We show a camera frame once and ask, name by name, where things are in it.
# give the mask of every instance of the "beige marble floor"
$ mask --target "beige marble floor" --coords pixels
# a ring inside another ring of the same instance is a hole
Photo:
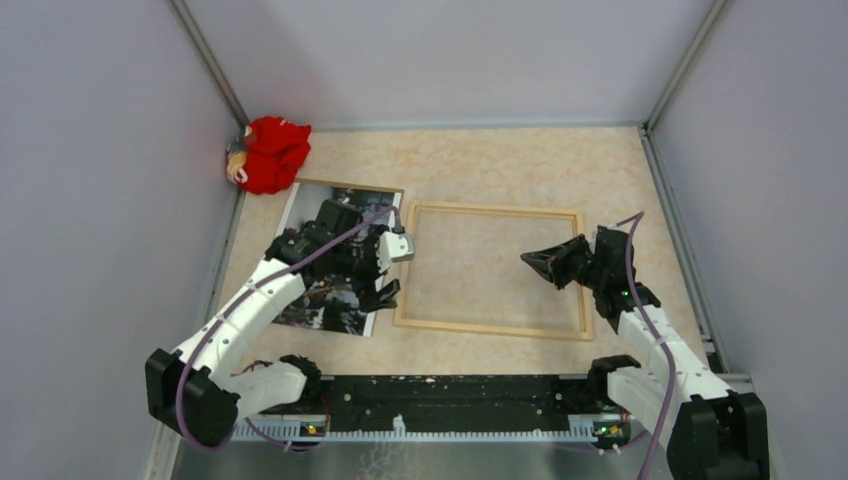
[[[703,357],[635,128],[316,133],[311,142],[301,177],[402,188],[404,219],[413,199],[576,209],[587,229],[645,210],[635,238],[639,279],[659,296],[675,328]],[[287,198],[284,191],[245,199],[222,302],[255,268]],[[594,358],[633,354],[597,314],[592,342],[400,328],[392,325],[392,316],[392,311],[380,312],[370,338],[271,325],[243,363],[291,353],[336,375],[555,374],[585,373]]]

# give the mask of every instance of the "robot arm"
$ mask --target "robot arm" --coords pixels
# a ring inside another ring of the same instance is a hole
[[[756,394],[735,392],[701,362],[674,330],[650,289],[635,283],[631,291],[626,275],[627,268],[632,268],[626,264],[627,237],[615,228],[598,227],[594,244],[579,235],[561,245],[525,253],[521,259],[558,289],[572,281],[591,289],[598,313],[646,359],[644,367],[626,355],[595,360],[589,382],[599,401],[627,409],[652,434],[659,434],[674,478],[768,478],[765,407]],[[635,296],[659,331],[659,339],[635,308]],[[674,358],[673,372],[662,343]],[[669,376],[673,376],[674,390],[665,428],[654,432]]]
[[[175,396],[180,375],[189,363],[189,357],[204,341],[208,331],[220,322],[214,335],[206,340],[185,383],[183,411],[186,426],[192,435],[206,446],[219,445],[229,436],[235,424],[250,415],[269,407],[298,401],[312,378],[320,372],[306,359],[283,357],[267,368],[233,375],[239,360],[263,330],[305,291],[303,275],[315,275],[314,268],[304,268],[302,273],[286,274],[269,282],[262,281],[289,267],[280,257],[288,257],[292,264],[314,252],[349,227],[362,221],[358,211],[326,201],[316,222],[329,225],[328,216],[342,212],[345,220],[329,227],[329,231],[313,228],[320,234],[319,242],[295,232],[277,237],[250,278],[226,305],[198,332],[181,343],[173,352],[157,349],[145,364],[147,400],[150,414],[182,434],[176,414]],[[414,247],[409,235],[377,227],[366,236],[364,246],[341,244],[330,250],[328,256],[335,263],[323,262],[321,274],[327,272],[351,275],[371,285],[362,292],[364,303],[372,310],[394,305],[397,284],[393,282],[376,292],[374,281],[384,275],[392,264],[412,258]],[[282,251],[283,246],[296,247]],[[348,256],[355,256],[349,261]]]

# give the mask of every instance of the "photograph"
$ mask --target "photograph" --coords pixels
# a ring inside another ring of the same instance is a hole
[[[315,220],[321,204],[328,199],[355,207],[362,214],[363,220],[368,220],[384,207],[393,205],[400,208],[401,196],[400,190],[380,187],[299,181],[291,187],[277,235],[281,235],[285,230],[300,232],[307,222]],[[394,216],[386,215],[374,225],[387,225],[391,228],[394,224]],[[372,228],[363,229],[350,241],[353,244],[364,241]],[[383,287],[383,282],[384,277],[376,281],[377,290]],[[280,312],[273,323],[371,336],[376,313],[359,310],[356,279],[342,274],[328,274],[320,278],[304,278],[304,284],[306,292]]]

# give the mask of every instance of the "purple cable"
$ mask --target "purple cable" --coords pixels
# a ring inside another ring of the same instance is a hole
[[[351,228],[350,230],[346,231],[345,233],[334,238],[333,240],[331,240],[329,243],[327,243],[323,247],[319,248],[318,250],[315,250],[315,252],[313,252],[311,255],[304,258],[303,260],[295,263],[294,265],[292,265],[290,267],[284,268],[284,269],[280,270],[279,272],[272,273],[271,275],[268,275],[267,277],[263,278],[262,280],[259,280],[255,284],[256,288],[257,289],[262,288],[263,286],[267,285],[270,282],[273,282],[274,280],[276,280],[278,278],[284,277],[284,276],[288,275],[289,273],[296,272],[296,271],[300,270],[301,268],[309,265],[310,263],[314,262],[316,258],[320,257],[321,255],[324,255],[325,253],[330,251],[336,245],[338,245],[338,244],[342,243],[343,241],[347,240],[348,238],[356,235],[357,233],[359,233],[362,229],[364,229],[368,225],[376,223],[377,220],[379,220],[380,218],[382,218],[382,217],[384,217],[384,216],[386,216],[390,213],[395,214],[395,218],[397,219],[397,223],[398,223],[398,225],[400,225],[400,212],[398,211],[397,207],[389,206],[389,207],[382,208],[379,211],[377,211],[377,213],[375,213],[374,216],[372,216],[371,218],[363,221],[362,223],[356,225],[355,227]],[[250,297],[253,294],[253,292],[254,292],[254,290],[247,290],[244,293],[242,293],[241,295],[239,295],[239,297],[236,298],[235,301],[233,301],[233,303],[231,303],[230,306],[226,308],[226,310],[224,310],[223,317],[227,318],[230,315],[232,315],[232,313],[245,300],[247,300],[247,298]],[[203,351],[203,349],[206,347],[206,345],[210,342],[210,339],[212,338],[212,336],[215,335],[215,332],[218,331],[218,329],[221,327],[221,325],[223,323],[224,322],[221,321],[221,320],[216,320],[215,323],[213,323],[212,326],[209,327],[209,331],[207,331],[206,334],[203,335],[203,338],[200,339],[200,342],[197,344],[197,346],[194,347],[194,351],[191,352],[191,355],[188,357],[188,361],[186,362],[186,366],[183,368],[183,371],[180,374],[180,380],[177,383],[177,394],[176,394],[176,398],[174,399],[174,402],[176,403],[176,410],[177,410],[177,412],[176,412],[177,413],[177,424],[180,426],[180,432],[182,432],[183,437],[190,444],[192,444],[193,446],[197,447],[198,449],[200,449],[204,452],[217,452],[217,451],[221,450],[222,448],[224,448],[224,446],[226,446],[230,442],[230,438],[232,438],[233,432],[230,432],[230,434],[227,435],[227,438],[225,438],[221,443],[219,443],[218,445],[215,445],[214,447],[209,447],[207,445],[203,445],[202,443],[197,441],[197,439],[194,438],[194,435],[191,434],[191,431],[188,429],[188,425],[186,424],[186,421],[185,421],[185,408],[183,407],[183,395],[185,393],[186,381],[188,381],[188,374],[192,370],[192,367],[194,366],[194,362],[197,361],[197,357],[200,356],[200,352]],[[250,423],[249,419],[247,419],[247,420],[248,420],[248,425],[252,426],[252,428],[254,428],[254,432],[257,432],[258,429],[256,429],[255,425],[252,425]],[[264,433],[260,434],[260,437],[268,440],[268,438],[266,438]]]
[[[642,319],[645,321],[645,324],[647,324],[648,329],[651,330],[651,335],[653,335],[655,339],[659,340],[662,335],[660,335],[657,327],[654,326],[654,322],[652,322],[650,317],[648,317],[648,312],[645,311],[645,306],[642,305],[642,299],[640,299],[639,295],[636,294],[636,280],[633,278],[633,235],[636,233],[636,227],[639,226],[639,222],[644,216],[645,212],[639,212],[636,215],[617,223],[616,226],[620,227],[629,222],[633,222],[633,225],[630,227],[630,234],[627,236],[627,246],[624,251],[624,261],[625,265],[627,265],[627,285],[630,287],[630,293],[633,295],[633,300],[636,302],[636,308],[642,315]],[[671,398],[674,394],[674,381],[676,378],[675,371],[677,370],[677,366],[674,363],[674,355],[672,355],[671,349],[668,348],[668,345],[665,342],[660,343],[660,347],[662,347],[662,351],[668,361],[668,385],[665,389],[665,396],[663,397],[663,403],[660,407],[657,424],[654,427],[654,433],[651,436],[651,443],[648,445],[648,453],[645,455],[645,461],[642,462],[642,468],[639,469],[639,476],[636,477],[637,480],[647,480],[648,478],[651,464],[654,462],[654,456],[657,453],[657,447],[659,447],[660,433],[662,433],[662,429],[665,426],[665,417],[668,415],[668,410],[671,407]]]

